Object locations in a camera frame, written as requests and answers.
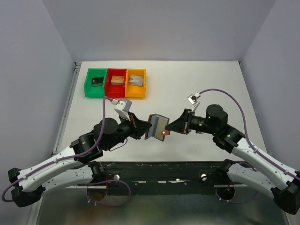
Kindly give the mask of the brown leather card holder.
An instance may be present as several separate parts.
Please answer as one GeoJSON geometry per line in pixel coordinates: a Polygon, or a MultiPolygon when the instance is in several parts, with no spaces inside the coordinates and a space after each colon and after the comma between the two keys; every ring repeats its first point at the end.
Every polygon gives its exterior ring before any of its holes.
{"type": "Polygon", "coordinates": [[[164,141],[165,137],[170,134],[165,127],[169,124],[169,118],[160,114],[151,114],[148,122],[151,124],[149,130],[145,133],[145,140],[155,138],[159,141],[164,141]]]}

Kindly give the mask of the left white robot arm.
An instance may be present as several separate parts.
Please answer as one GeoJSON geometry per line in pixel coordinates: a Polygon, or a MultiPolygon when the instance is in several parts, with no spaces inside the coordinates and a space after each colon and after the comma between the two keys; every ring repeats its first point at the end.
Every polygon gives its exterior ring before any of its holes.
{"type": "Polygon", "coordinates": [[[104,151],[126,142],[128,137],[141,139],[151,126],[131,112],[129,118],[120,119],[120,123],[113,118],[101,120],[91,132],[81,135],[46,161],[28,169],[10,169],[11,201],[25,207],[56,189],[106,182],[104,169],[95,160],[102,157],[104,151]]]}

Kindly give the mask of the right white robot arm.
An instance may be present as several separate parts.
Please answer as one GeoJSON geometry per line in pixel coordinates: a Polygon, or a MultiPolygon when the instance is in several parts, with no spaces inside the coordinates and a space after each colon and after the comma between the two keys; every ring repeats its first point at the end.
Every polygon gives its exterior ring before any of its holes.
{"type": "Polygon", "coordinates": [[[213,136],[213,142],[249,163],[254,170],[230,163],[216,171],[218,182],[228,181],[245,184],[271,197],[274,203],[286,213],[295,215],[300,209],[300,172],[289,167],[253,144],[244,133],[228,124],[228,114],[220,105],[209,105],[206,116],[195,116],[185,109],[182,115],[168,124],[166,130],[187,135],[207,133],[213,136]]]}

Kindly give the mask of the gold credit card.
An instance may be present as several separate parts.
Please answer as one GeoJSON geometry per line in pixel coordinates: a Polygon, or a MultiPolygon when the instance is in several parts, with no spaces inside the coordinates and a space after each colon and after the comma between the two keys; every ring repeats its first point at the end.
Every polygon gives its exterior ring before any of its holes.
{"type": "Polygon", "coordinates": [[[158,122],[157,122],[157,129],[156,129],[156,136],[158,138],[161,138],[162,132],[165,130],[165,126],[167,124],[167,120],[164,118],[159,118],[158,122]]]}

